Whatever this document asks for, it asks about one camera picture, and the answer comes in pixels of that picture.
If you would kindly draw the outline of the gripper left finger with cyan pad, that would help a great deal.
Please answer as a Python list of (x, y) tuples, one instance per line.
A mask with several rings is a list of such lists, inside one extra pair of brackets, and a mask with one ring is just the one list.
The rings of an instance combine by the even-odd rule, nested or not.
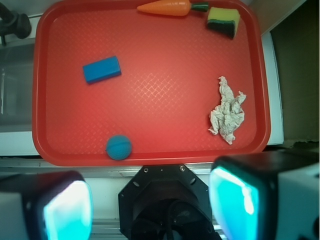
[(79, 172), (0, 178), (2, 240), (88, 240), (92, 224), (91, 188)]

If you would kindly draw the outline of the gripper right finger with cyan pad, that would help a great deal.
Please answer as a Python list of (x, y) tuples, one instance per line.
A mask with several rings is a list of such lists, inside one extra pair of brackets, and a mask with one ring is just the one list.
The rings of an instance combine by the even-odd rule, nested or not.
[(320, 156), (301, 150), (217, 158), (210, 204), (229, 240), (317, 240)]

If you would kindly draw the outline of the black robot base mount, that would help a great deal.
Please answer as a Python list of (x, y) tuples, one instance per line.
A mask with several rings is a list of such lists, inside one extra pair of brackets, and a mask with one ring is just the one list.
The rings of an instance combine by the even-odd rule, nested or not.
[(209, 188), (185, 165), (145, 165), (118, 194), (128, 240), (219, 240)]

